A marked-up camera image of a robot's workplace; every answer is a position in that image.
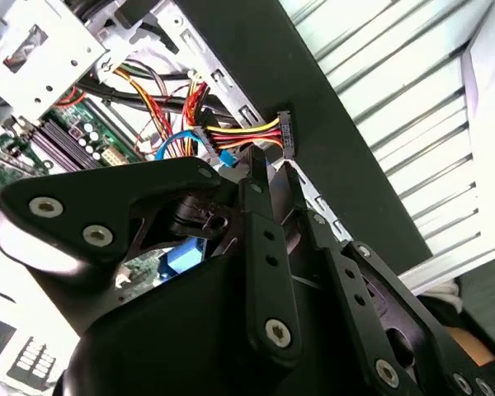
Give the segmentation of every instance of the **cable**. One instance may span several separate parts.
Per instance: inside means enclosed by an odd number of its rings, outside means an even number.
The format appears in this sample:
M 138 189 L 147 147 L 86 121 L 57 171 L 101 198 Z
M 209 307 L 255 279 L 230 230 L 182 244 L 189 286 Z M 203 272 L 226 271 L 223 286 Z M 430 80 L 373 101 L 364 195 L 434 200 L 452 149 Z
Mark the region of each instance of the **cable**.
M 128 64 L 122 64 L 120 68 L 124 69 L 132 77 L 144 78 L 146 80 L 153 80 L 153 78 L 149 74 L 147 74 L 144 70 L 133 68 Z M 187 73 L 159 74 L 159 77 L 163 81 L 185 81 L 189 79 Z
M 154 159 L 156 160 L 163 159 L 165 157 L 165 151 L 172 142 L 178 139 L 185 139 L 185 138 L 192 139 L 198 143 L 201 143 L 201 140 L 198 139 L 196 136 L 194 136 L 191 130 L 183 130 L 182 132 L 178 132 L 177 134 L 173 134 L 172 136 L 169 136 L 169 138 L 165 140 L 161 146 L 159 146 L 158 152 L 156 153 L 156 157 Z
M 76 87 L 72 87 L 72 91 L 66 95 L 65 97 L 61 98 L 60 101 L 57 102 L 57 104 L 61 104 L 64 101 L 71 101 L 72 98 L 75 96 L 75 93 L 77 92 Z
M 127 59 L 127 62 L 135 63 L 141 66 L 142 68 L 145 68 L 147 72 L 153 77 L 154 81 L 156 82 L 156 85 L 158 86 L 159 91 L 161 92 L 162 95 L 167 96 L 168 95 L 168 90 L 167 86 L 165 85 L 165 82 L 159 77 L 159 75 L 154 71 L 153 68 L 150 66 L 147 66 L 143 62 L 139 60 L 134 60 L 134 59 Z
M 137 93 L 141 96 L 145 105 L 148 107 L 148 112 L 153 118 L 154 125 L 158 130 L 159 135 L 162 137 L 163 141 L 167 139 L 169 135 L 172 135 L 172 127 L 165 119 L 165 115 L 163 114 L 162 109 L 159 108 L 158 103 L 156 103 L 152 97 L 136 82 L 132 79 L 131 76 L 123 72 L 122 70 L 116 69 L 114 70 L 114 74 L 124 78 L 126 81 L 130 83 L 130 85 L 137 91 Z M 176 157 L 176 153 L 169 149 L 169 154 L 172 157 Z
M 70 10 L 82 22 L 86 22 L 111 3 L 112 0 L 81 0 L 72 4 Z
M 213 134 L 213 140 L 215 141 L 220 141 L 220 140 L 242 140 L 242 139 L 258 139 L 258 138 L 268 138 L 271 136 L 281 136 L 281 131 L 280 130 L 275 130 L 272 132 L 268 132 L 266 134 L 245 134 L 242 136 L 224 136 L 224 135 L 215 135 Z
M 76 84 L 77 88 L 82 89 L 92 95 L 96 95 L 98 97 L 102 97 L 103 99 L 107 99 L 108 101 L 116 101 L 116 99 L 122 100 L 131 100 L 136 102 L 141 102 L 141 98 L 139 95 L 135 93 L 121 92 L 117 91 L 112 87 L 107 86 L 106 84 L 99 83 L 91 77 L 85 76 L 81 78 Z M 158 103 L 162 104 L 167 97 L 165 96 L 152 96 L 152 98 Z M 185 104 L 186 98 L 184 97 L 173 97 L 169 100 L 171 104 L 179 104 L 183 106 Z M 213 95 L 209 95 L 204 103 L 204 107 L 210 108 L 214 113 L 221 116 L 231 116 L 225 106 L 220 102 L 218 97 Z
M 58 107 L 59 109 L 64 109 L 66 107 L 71 107 L 71 106 L 75 106 L 77 105 L 78 103 L 80 103 L 81 101 L 83 101 L 83 99 L 86 97 L 86 93 L 83 92 L 81 94 L 80 97 L 78 97 L 77 99 L 75 99 L 74 101 L 71 101 L 70 103 L 57 103 L 55 105 L 55 107 Z
M 218 148 L 222 149 L 222 150 L 231 149 L 233 147 L 242 146 L 243 144 L 246 144 L 246 143 L 255 143 L 255 142 L 273 143 L 273 144 L 277 144 L 278 146 L 280 146 L 281 149 L 283 148 L 282 142 L 280 140 L 271 139 L 271 138 L 243 139 L 243 140 L 239 140 L 238 142 L 235 142 L 235 143 L 224 144 L 222 146 L 218 146 Z
M 279 118 L 275 118 L 272 122 L 270 122 L 269 124 L 266 124 L 266 125 L 263 125 L 263 126 L 256 126 L 254 128 L 245 128 L 245 129 L 242 129 L 242 128 L 236 128 L 236 129 L 226 129 L 226 128 L 219 128 L 219 127 L 216 127 L 216 126 L 207 126 L 205 127 L 207 130 L 210 130 L 211 132 L 221 132 L 223 134 L 244 134 L 244 133 L 255 133 L 255 132 L 262 132 L 262 131 L 266 131 L 268 129 L 271 129 L 273 128 L 274 126 L 276 126 L 277 124 L 279 124 Z

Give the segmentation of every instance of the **black wire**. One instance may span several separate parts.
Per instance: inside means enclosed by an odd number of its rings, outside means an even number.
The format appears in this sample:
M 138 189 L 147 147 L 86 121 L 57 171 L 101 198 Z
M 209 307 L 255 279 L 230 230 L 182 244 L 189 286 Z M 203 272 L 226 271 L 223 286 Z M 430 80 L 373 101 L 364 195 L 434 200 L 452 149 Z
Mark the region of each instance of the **black wire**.
M 150 76 L 144 76 L 143 74 L 134 73 L 127 68 L 125 68 L 125 73 L 132 77 L 142 78 L 144 80 L 153 80 Z M 186 81 L 189 78 L 187 77 L 187 73 L 173 73 L 173 74 L 159 74 L 158 75 L 163 81 Z
M 82 22 L 86 22 L 110 3 L 112 3 L 112 0 L 80 0 L 74 2 L 70 10 Z
M 83 91 L 89 92 L 92 95 L 96 95 L 98 97 L 102 97 L 107 100 L 114 99 L 123 99 L 126 101 L 135 101 L 141 102 L 141 97 L 137 93 L 128 93 L 117 91 L 112 87 L 107 86 L 106 84 L 99 83 L 91 77 L 85 76 L 81 78 L 76 84 L 77 88 L 82 89 Z M 165 97 L 159 95 L 152 95 L 152 98 L 160 105 L 163 106 L 163 103 L 168 100 L 167 106 L 170 105 L 179 105 L 180 108 L 185 104 L 186 98 L 184 97 Z M 218 97 L 214 95 L 208 95 L 204 101 L 204 107 L 210 108 L 214 113 L 221 116 L 231 117 L 225 106 L 220 102 Z
M 108 102 L 119 103 L 121 105 L 132 107 L 133 109 L 136 109 L 136 110 L 149 112 L 148 107 L 144 104 L 143 100 L 139 96 L 131 97 L 131 98 L 124 98 L 124 97 L 117 95 L 116 93 L 101 92 L 99 90 L 92 89 L 91 87 L 83 86 L 80 83 L 77 84 L 77 87 L 79 89 L 82 89 L 83 91 L 85 91 L 87 93 L 92 94 L 93 96 L 100 97 L 101 99 L 104 99 Z M 175 102 L 169 101 L 167 104 L 164 104 L 160 101 L 158 101 L 158 102 L 159 102 L 160 106 L 162 107 L 162 110 L 164 110 L 166 112 L 170 112 L 170 113 L 174 113 L 174 114 L 181 114 L 183 112 L 183 103 L 175 103 Z M 236 124 L 235 119 L 231 115 L 215 114 L 214 116 L 216 117 L 216 119 L 218 121 Z
M 200 96 L 198 97 L 198 100 L 196 101 L 196 105 L 195 105 L 195 120 L 196 121 L 198 121 L 200 119 L 201 110 L 204 106 L 205 99 L 207 99 L 207 97 L 209 96 L 210 90 L 211 90 L 211 88 L 209 87 L 209 85 L 205 85 L 204 91 L 200 94 Z

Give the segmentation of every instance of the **bolt hole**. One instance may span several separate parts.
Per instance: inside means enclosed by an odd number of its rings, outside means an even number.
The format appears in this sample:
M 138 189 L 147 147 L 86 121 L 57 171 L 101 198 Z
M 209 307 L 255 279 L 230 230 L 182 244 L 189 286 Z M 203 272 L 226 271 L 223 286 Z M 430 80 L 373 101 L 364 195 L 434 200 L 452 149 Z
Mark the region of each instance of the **bolt hole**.
M 92 231 L 90 233 L 90 237 L 92 239 L 96 239 L 97 241 L 104 241 L 105 240 L 105 234 L 102 231 Z
M 385 373 L 385 375 L 387 375 L 387 378 L 388 378 L 389 380 L 391 380 L 392 378 L 394 378 L 394 375 L 393 375 L 393 373 L 392 373 L 392 371 L 391 371 L 391 370 L 388 370 L 388 369 L 386 369 L 386 368 L 383 368 L 383 372 Z
M 209 228 L 213 230 L 221 229 L 225 227 L 228 223 L 228 220 L 225 217 L 218 216 L 214 217 L 209 222 Z
M 361 297 L 360 295 L 355 295 L 354 296 L 354 299 L 356 300 L 356 302 L 361 305 L 362 307 L 365 306 L 365 301 L 363 300 L 363 297 Z
M 275 239 L 275 235 L 273 235 L 273 233 L 270 233 L 269 231 L 264 231 L 264 236 L 270 241 L 273 241 Z
M 274 258 L 273 256 L 266 256 L 266 262 L 270 265 L 270 266 L 277 266 L 277 264 L 279 264 L 279 262 L 277 261 L 276 258 Z
M 53 212 L 55 210 L 55 207 L 49 202 L 42 202 L 39 204 L 39 209 L 43 212 Z
M 414 353 L 408 339 L 397 328 L 390 328 L 385 333 L 398 363 L 404 369 L 411 367 L 414 364 Z

